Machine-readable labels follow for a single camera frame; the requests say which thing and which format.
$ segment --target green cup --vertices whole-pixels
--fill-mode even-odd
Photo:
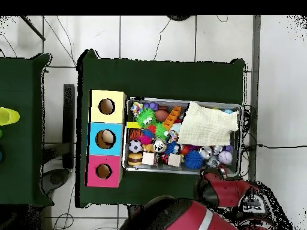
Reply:
[[[0,126],[10,125],[19,121],[19,113],[9,108],[0,108]]]

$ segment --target white cloth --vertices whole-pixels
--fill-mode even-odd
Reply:
[[[193,146],[228,146],[230,133],[239,129],[238,111],[227,114],[190,102],[189,108],[181,124],[179,144]]]

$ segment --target table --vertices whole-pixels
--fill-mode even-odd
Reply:
[[[19,112],[20,120],[0,126],[0,204],[50,205],[40,189],[42,166],[42,70],[50,55],[0,58],[0,107]]]
[[[161,195],[193,198],[197,175],[124,171],[118,188],[84,186],[89,90],[117,90],[127,96],[242,105],[244,61],[99,59],[94,50],[86,50],[78,60],[77,70],[76,206],[145,204]]]

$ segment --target metal tray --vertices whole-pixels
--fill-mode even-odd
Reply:
[[[136,98],[136,97],[129,97],[126,100],[126,112],[128,114],[127,121],[133,122],[134,116],[130,111],[132,103],[134,101],[137,102],[157,102],[160,106],[168,106],[168,111],[171,112],[171,109],[174,106],[181,107],[181,113],[187,108],[190,101],[178,101],[178,100],[170,100],[170,99],[154,99],[154,98]],[[240,152],[241,152],[241,143],[242,143],[242,128],[243,128],[243,107],[237,104],[223,104],[223,103],[214,103],[214,102],[198,102],[196,103],[202,107],[207,108],[219,108],[225,109],[229,108],[233,111],[238,111],[238,126],[239,129],[236,132],[232,132],[230,134],[231,145],[234,147],[233,152],[233,162],[231,165],[227,165],[227,177],[235,177],[240,172]],[[172,167],[168,166],[162,162],[159,163],[158,167],[150,166],[150,165],[139,165],[139,166],[130,166],[127,163],[128,155],[129,155],[129,148],[128,148],[128,130],[127,128],[124,129],[124,144],[123,144],[123,154],[122,154],[122,166],[124,169],[128,171],[146,171],[146,172],[160,172],[160,173],[173,173],[173,174],[199,174],[200,170],[191,170],[185,167],[183,164],[180,167]]]

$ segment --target blue fuzzy ball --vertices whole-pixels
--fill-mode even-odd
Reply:
[[[185,155],[185,162],[184,165],[187,168],[190,168],[192,170],[197,170],[201,168],[203,165],[204,159],[199,154],[198,151],[190,151],[187,155]]]
[[[168,143],[167,145],[166,145],[166,150],[165,150],[165,154],[166,155],[170,155],[170,153],[174,153],[174,148],[175,148],[175,146],[177,145],[177,143],[176,142],[171,142],[171,143]]]

